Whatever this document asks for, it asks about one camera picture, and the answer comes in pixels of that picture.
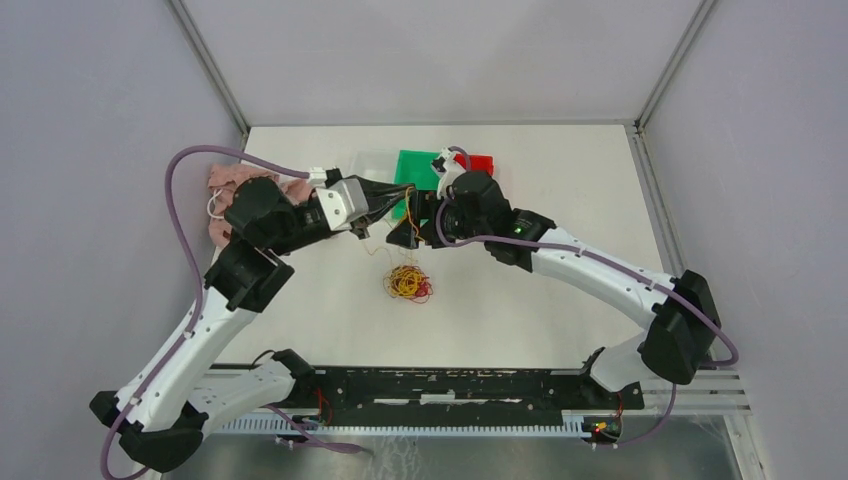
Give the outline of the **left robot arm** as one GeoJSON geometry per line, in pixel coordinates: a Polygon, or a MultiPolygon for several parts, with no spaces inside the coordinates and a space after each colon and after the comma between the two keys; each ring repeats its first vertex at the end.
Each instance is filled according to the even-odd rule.
{"type": "Polygon", "coordinates": [[[92,412],[109,429],[108,443],[118,444],[144,471],[165,473],[220,426],[256,408],[283,400],[307,404],[315,371],[289,349],[222,387],[197,385],[291,279],[286,255],[344,231],[366,238],[369,227],[408,192],[406,184],[350,176],[295,204],[268,177],[242,183],[225,213],[232,239],[200,276],[195,302],[175,332],[131,382],[92,399],[92,412]]]}

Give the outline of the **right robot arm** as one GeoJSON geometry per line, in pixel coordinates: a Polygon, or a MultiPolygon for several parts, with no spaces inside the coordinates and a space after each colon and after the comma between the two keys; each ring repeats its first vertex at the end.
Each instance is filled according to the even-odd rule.
{"type": "Polygon", "coordinates": [[[565,282],[612,306],[639,334],[596,350],[577,382],[580,400],[602,408],[626,386],[657,376],[690,384],[707,365],[720,322],[704,277],[675,277],[587,246],[553,220],[510,205],[487,173],[460,175],[445,193],[414,189],[389,244],[416,249],[480,243],[498,262],[565,282]]]}

